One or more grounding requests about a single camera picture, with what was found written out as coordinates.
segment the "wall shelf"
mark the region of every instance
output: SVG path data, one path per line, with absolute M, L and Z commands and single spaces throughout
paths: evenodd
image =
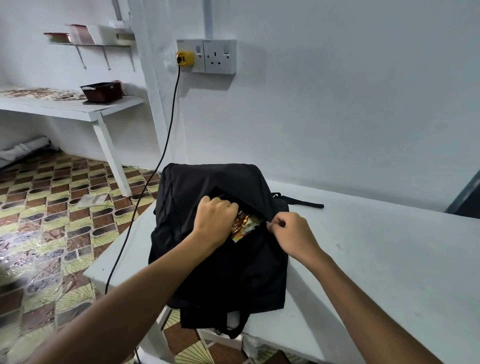
M 109 71 L 111 70 L 111 68 L 110 68 L 110 63 L 108 62 L 106 47 L 126 48 L 127 51 L 128 51 L 128 55 L 130 57 L 130 62 L 132 62 L 133 71 L 136 72 L 135 64 L 133 63 L 133 55 L 132 55 L 131 46 L 121 46 L 119 44 L 104 45 L 104 44 L 82 44 L 82 43 L 54 43 L 54 42 L 50 42 L 50 44 L 56 44 L 56 45 L 60 45 L 60 46 L 74 46 L 77 49 L 78 56 L 80 57 L 80 60 L 82 61 L 82 65 L 84 66 L 84 69 L 87 69 L 87 66 L 85 66 L 84 59 L 82 58 L 82 54 L 80 52 L 80 47 L 97 47 L 97 48 L 101 47 L 102 51 L 103 51 L 103 56 L 105 57 L 105 62 L 107 63 L 107 67 L 108 67 Z

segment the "white wall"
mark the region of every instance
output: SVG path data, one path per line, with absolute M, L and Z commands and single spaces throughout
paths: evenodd
M 166 27 L 150 39 L 168 99 L 165 50 L 203 37 L 202 2 L 142 3 Z M 445 210 L 480 168 L 479 16 L 475 0 L 214 0 L 214 37 L 238 40 L 238 70 L 182 74 L 185 154 Z
M 128 19 L 128 6 L 121 1 L 122 15 Z M 10 84 L 79 90 L 90 83 L 121 80 L 128 93 L 144 96 L 148 102 L 145 80 L 134 48 L 136 72 L 125 49 L 108 49 L 108 70 L 102 51 L 81 49 L 87 70 L 84 70 L 74 47 L 48 44 L 46 31 L 68 32 L 64 25 L 108 24 L 115 20 L 110 0 L 18 0 L 0 2 L 0 30 L 6 35 L 0 44 L 0 63 Z M 22 119 L 24 122 L 6 120 Z M 33 125 L 67 153 L 103 159 L 105 156 L 89 123 L 0 111 L 2 130 L 22 136 L 25 125 Z M 154 122 L 150 107 L 141 105 L 105 118 L 121 163 L 145 168 L 154 167 L 159 159 Z M 0 144 L 9 144 L 3 134 Z

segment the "white table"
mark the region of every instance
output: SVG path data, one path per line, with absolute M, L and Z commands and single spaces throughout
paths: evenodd
M 292 184 L 268 184 L 273 192 L 325 204 L 324 210 L 304 206 L 290 210 L 304 216 L 338 265 L 442 361 L 478 360 L 480 220 Z M 146 266 L 154 227 L 151 206 L 132 227 L 112 286 Z M 125 232 L 85 274 L 105 284 L 124 237 Z M 251 315 L 244 333 L 317 362 L 363 363 L 323 289 L 294 259 L 288 266 L 285 308 Z M 158 343 L 161 352 L 165 343 Z
M 121 194 L 123 196 L 130 196 L 132 192 L 128 185 L 127 177 L 118 160 L 117 151 L 113 146 L 103 117 L 142 104 L 143 102 L 143 98 L 137 96 L 124 96 L 122 99 L 109 105 L 84 105 L 82 101 L 79 100 L 55 101 L 42 100 L 34 97 L 0 96 L 0 110 L 26 112 L 29 114 L 91 122 Z

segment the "right hand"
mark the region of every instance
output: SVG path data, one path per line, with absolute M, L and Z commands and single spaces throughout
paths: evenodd
M 275 235 L 283 251 L 304 266 L 308 266 L 319 255 L 325 255 L 307 220 L 296 212 L 279 212 L 267 229 Z

